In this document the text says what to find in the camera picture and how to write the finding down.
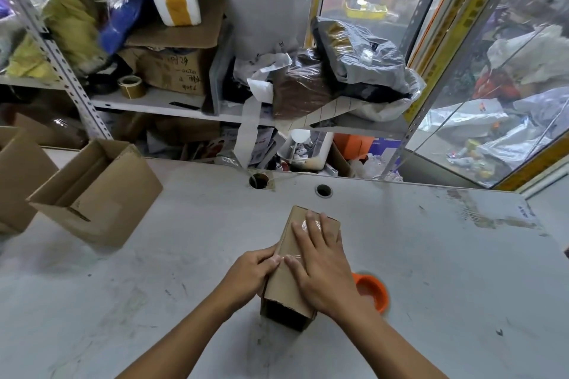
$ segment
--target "tape roll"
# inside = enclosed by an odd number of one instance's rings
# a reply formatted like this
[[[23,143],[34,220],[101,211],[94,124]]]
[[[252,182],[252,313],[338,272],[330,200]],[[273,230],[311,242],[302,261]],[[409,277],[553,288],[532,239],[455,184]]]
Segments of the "tape roll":
[[[146,95],[146,87],[142,78],[136,75],[126,75],[118,79],[121,93],[128,99],[136,99]]]

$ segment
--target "work table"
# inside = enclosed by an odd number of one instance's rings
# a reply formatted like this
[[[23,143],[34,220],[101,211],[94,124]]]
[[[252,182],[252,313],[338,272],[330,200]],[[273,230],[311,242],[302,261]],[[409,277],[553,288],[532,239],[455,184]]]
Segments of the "work table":
[[[277,242],[294,204],[341,222],[352,270],[388,288],[387,321],[450,378],[567,376],[569,261],[518,194],[286,173],[257,190],[230,167],[148,163],[164,190],[121,249],[40,213],[0,244],[3,378],[114,377],[240,254]],[[234,314],[191,377],[375,377],[330,319],[296,333],[259,309]]]

